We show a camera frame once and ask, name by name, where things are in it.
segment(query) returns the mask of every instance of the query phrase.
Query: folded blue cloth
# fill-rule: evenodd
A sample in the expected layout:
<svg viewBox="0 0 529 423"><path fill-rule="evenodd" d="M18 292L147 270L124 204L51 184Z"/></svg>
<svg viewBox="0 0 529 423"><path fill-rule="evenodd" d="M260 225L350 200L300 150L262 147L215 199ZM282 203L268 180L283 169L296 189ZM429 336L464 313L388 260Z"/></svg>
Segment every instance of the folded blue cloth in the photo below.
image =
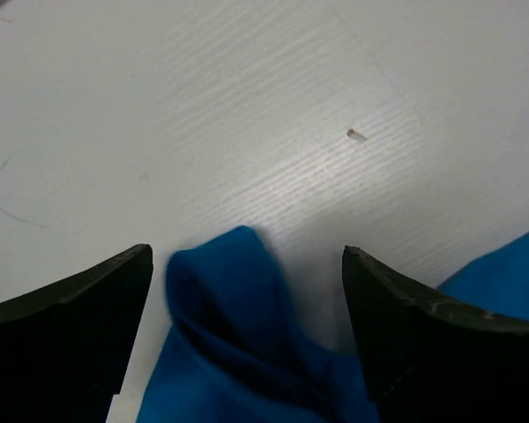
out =
<svg viewBox="0 0 529 423"><path fill-rule="evenodd" d="M474 260L439 290L468 304L529 320L529 233Z"/></svg>
<svg viewBox="0 0 529 423"><path fill-rule="evenodd" d="M304 337L252 229L175 253L167 300L173 327L139 423L378 422L361 363Z"/></svg>

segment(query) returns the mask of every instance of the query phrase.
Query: white surface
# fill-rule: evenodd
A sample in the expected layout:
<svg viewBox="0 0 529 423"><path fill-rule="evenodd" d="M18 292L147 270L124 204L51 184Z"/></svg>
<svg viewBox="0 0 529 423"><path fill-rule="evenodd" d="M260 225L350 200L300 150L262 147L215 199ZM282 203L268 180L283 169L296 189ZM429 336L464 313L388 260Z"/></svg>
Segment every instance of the white surface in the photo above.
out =
<svg viewBox="0 0 529 423"><path fill-rule="evenodd" d="M528 230L529 0L0 10L0 301L155 251L110 421L135 419L167 333L169 254L241 223L343 350L344 244L435 285Z"/></svg>

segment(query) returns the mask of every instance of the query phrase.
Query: blue cloth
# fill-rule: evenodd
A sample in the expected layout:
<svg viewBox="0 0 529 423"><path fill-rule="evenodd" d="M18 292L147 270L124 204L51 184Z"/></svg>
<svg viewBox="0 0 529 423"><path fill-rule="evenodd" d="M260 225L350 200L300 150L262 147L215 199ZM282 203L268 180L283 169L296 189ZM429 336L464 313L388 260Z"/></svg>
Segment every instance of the blue cloth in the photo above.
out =
<svg viewBox="0 0 529 423"><path fill-rule="evenodd" d="M361 363L304 337L252 229L175 253L167 301L174 324L139 423L378 422Z"/></svg>
<svg viewBox="0 0 529 423"><path fill-rule="evenodd" d="M529 320L529 233L474 260L439 290L468 304Z"/></svg>

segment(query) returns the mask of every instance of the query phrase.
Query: blue fabric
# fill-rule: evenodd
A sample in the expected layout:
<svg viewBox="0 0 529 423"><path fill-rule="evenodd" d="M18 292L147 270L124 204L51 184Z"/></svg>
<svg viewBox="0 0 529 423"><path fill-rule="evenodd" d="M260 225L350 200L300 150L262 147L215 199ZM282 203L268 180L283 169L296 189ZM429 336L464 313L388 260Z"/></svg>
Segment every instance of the blue fabric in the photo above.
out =
<svg viewBox="0 0 529 423"><path fill-rule="evenodd" d="M252 229L175 253L167 300L174 324L139 423L378 422L361 363L304 337Z"/></svg>
<svg viewBox="0 0 529 423"><path fill-rule="evenodd" d="M468 304L529 320L529 233L474 260L439 290Z"/></svg>

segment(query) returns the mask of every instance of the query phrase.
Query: crumpled fabric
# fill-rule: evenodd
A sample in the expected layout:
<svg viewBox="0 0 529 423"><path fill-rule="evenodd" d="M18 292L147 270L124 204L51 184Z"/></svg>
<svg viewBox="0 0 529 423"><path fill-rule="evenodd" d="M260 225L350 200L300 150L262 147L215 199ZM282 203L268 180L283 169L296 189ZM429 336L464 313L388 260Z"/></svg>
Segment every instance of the crumpled fabric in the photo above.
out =
<svg viewBox="0 0 529 423"><path fill-rule="evenodd" d="M175 253L173 327L139 423L377 423L356 357L298 328L279 266L246 226Z"/></svg>

